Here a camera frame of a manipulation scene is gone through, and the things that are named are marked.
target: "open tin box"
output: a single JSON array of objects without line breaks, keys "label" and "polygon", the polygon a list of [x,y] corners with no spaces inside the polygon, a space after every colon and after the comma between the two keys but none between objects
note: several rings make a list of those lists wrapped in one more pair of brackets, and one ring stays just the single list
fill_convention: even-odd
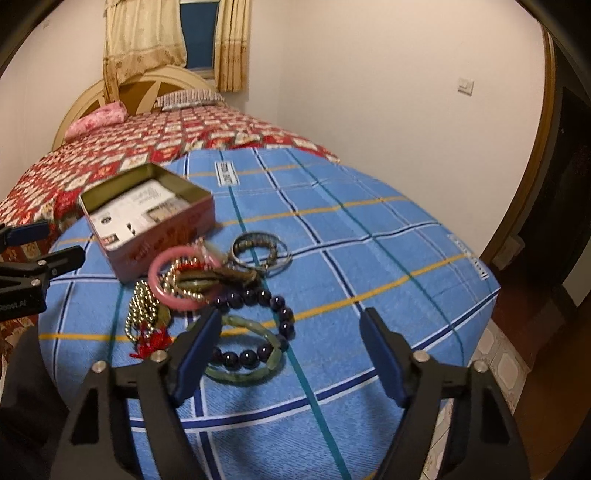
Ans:
[{"label": "open tin box", "polygon": [[80,205],[117,278],[145,275],[152,260],[215,225],[211,192],[153,163],[80,195]]}]

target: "paper card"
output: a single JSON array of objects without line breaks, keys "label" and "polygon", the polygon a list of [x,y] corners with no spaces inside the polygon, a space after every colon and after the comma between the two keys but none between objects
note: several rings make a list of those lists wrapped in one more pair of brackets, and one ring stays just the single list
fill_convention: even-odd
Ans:
[{"label": "paper card", "polygon": [[114,250],[188,206],[157,180],[148,180],[93,212],[90,221],[105,248]]}]

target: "red tassel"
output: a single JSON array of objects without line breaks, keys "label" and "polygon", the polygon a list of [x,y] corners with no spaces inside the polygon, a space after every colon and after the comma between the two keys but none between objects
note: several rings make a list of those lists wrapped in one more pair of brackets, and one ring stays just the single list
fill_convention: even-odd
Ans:
[{"label": "red tassel", "polygon": [[138,344],[135,347],[136,353],[130,353],[129,356],[131,358],[140,358],[145,360],[156,350],[167,349],[173,342],[166,328],[155,330],[147,340],[144,332],[144,325],[142,325],[138,335]]}]

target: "window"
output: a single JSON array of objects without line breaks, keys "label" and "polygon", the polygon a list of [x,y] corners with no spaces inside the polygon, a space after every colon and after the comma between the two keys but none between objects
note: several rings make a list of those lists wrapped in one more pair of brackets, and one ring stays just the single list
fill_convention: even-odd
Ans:
[{"label": "window", "polygon": [[211,79],[219,0],[180,0],[180,4],[187,68]]}]

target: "wooden door frame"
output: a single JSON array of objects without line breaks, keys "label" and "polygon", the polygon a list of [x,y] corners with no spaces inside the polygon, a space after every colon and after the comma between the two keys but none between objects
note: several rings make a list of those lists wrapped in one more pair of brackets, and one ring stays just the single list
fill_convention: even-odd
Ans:
[{"label": "wooden door frame", "polygon": [[505,216],[501,220],[495,234],[480,256],[489,265],[505,244],[519,216],[523,212],[527,200],[530,198],[532,188],[540,173],[540,165],[544,157],[548,137],[550,136],[552,115],[554,113],[554,95],[556,93],[556,58],[554,55],[554,41],[546,28],[542,25],[541,28],[544,38],[545,82],[540,123],[538,124],[538,130],[535,135],[534,146],[531,149],[530,159],[525,167],[515,196],[509,204],[509,208],[505,212]]}]

